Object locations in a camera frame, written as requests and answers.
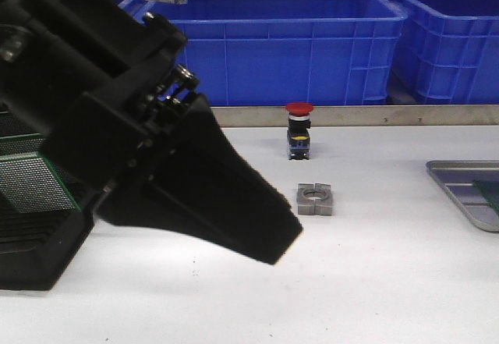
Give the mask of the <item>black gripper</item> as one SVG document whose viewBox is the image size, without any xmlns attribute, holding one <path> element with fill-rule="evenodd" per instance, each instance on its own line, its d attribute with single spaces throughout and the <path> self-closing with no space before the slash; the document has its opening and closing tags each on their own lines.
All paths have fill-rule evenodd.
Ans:
<svg viewBox="0 0 499 344">
<path fill-rule="evenodd" d="M 164 17 L 137 22 L 115 0 L 1 0 L 1 103 L 98 206 L 154 145 L 165 102 L 180 102 L 165 91 L 195 89 L 175 62 L 186 42 Z"/>
</svg>

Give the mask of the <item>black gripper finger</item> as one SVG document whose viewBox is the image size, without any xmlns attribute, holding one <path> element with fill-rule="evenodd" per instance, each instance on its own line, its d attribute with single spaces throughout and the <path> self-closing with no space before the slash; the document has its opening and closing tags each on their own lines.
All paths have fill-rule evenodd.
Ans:
<svg viewBox="0 0 499 344">
<path fill-rule="evenodd" d="M 164 126 L 96 214 L 165 229 L 276 264 L 303 230 L 290 203 L 242 158 L 203 94 L 166 101 Z"/>
</svg>

